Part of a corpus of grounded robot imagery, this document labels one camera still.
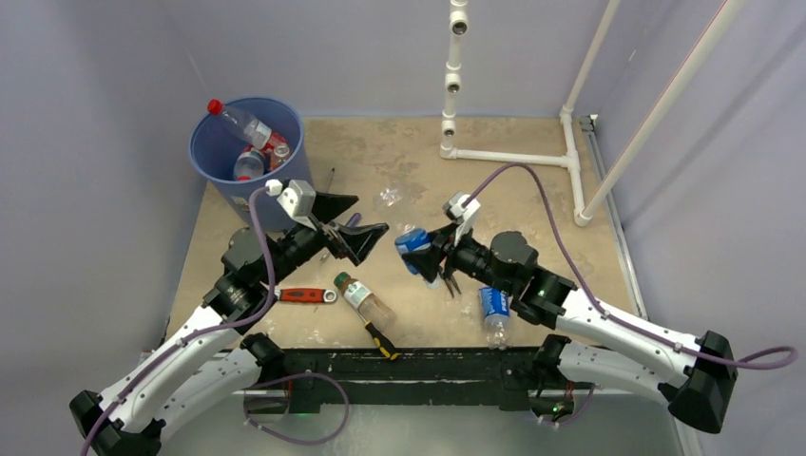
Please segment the orange tea bottle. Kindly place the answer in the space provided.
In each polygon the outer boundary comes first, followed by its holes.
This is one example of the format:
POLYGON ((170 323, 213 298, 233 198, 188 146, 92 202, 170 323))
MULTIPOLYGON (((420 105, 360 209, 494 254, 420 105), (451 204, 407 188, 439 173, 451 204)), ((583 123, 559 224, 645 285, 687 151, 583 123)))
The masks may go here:
POLYGON ((285 142, 278 143, 270 154, 269 169, 274 171, 282 166, 291 157, 292 150, 285 142))

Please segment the clear bottle red label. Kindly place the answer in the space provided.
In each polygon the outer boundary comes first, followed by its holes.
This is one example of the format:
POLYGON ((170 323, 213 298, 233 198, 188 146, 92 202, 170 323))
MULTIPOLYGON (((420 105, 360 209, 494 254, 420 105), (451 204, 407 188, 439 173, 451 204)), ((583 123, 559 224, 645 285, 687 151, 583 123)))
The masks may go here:
POLYGON ((279 145, 288 144, 284 137, 251 112, 224 104, 218 99, 208 102, 207 111, 231 134, 259 151, 273 151, 279 145))

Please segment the Starbucks bottle green cap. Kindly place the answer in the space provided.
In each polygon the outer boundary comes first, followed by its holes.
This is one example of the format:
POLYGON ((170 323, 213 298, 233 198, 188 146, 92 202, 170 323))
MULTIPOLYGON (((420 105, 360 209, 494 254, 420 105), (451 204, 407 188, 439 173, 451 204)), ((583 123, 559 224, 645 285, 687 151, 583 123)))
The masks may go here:
POLYGON ((353 309, 379 330, 390 328, 397 320, 397 314, 372 290, 346 272, 334 278, 334 285, 353 309))

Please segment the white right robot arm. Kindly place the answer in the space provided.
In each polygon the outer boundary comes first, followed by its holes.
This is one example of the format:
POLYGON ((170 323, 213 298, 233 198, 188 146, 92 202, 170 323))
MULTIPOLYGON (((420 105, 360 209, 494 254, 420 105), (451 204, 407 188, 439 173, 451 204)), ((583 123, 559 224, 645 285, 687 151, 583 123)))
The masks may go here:
POLYGON ((536 357, 533 372, 543 385, 563 380, 632 390, 659 400, 679 421, 699 431, 721 432, 738 380, 726 337, 677 332, 606 303, 591 303, 572 280, 539 266, 538 253, 518 231, 495 235, 491 245, 471 234, 458 237, 449 224, 417 228, 395 239, 409 270, 427 282, 461 272, 509 297, 509 307, 536 326, 573 333, 607 347, 600 361, 583 345, 564 343, 536 357))

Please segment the small clear bottle blue cap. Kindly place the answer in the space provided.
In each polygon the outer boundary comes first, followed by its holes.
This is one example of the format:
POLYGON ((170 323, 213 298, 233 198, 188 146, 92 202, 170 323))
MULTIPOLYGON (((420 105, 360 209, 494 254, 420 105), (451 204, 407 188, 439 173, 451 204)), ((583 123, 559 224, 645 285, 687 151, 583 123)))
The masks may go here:
POLYGON ((511 333, 509 297, 492 287, 480 288, 478 295, 488 345, 493 350, 505 350, 511 333))

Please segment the clear bottle white cap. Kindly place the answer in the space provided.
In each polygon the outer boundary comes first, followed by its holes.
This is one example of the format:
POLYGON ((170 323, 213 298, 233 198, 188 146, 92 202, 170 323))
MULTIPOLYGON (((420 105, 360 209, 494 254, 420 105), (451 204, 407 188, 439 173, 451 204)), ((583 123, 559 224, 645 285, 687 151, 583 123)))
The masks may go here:
POLYGON ((374 197, 374 207, 390 225, 393 246, 400 257, 431 245, 421 217, 413 210, 413 197, 401 182, 393 181, 382 188, 374 197))

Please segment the blue plastic bin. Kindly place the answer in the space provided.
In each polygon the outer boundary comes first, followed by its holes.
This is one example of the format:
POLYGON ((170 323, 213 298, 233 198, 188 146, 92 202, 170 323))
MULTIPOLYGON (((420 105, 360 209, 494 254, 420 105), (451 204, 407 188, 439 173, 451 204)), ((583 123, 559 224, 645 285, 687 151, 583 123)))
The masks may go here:
POLYGON ((246 223, 249 197, 269 180, 312 183, 303 121, 271 98, 212 99, 189 139, 189 159, 246 223))

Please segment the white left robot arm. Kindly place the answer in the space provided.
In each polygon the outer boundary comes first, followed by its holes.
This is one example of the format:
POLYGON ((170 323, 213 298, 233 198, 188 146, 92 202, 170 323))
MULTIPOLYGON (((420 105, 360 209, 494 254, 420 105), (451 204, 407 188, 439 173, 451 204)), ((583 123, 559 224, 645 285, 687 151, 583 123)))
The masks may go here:
POLYGON ((179 428, 237 390, 270 389, 298 378, 282 350, 251 333, 277 302, 277 286, 321 250, 360 265, 389 231, 386 223, 346 226, 337 217, 352 195, 290 185, 248 199, 255 247, 233 240, 224 273, 171 337, 124 378, 69 403, 84 441, 80 454, 156 455, 179 428))

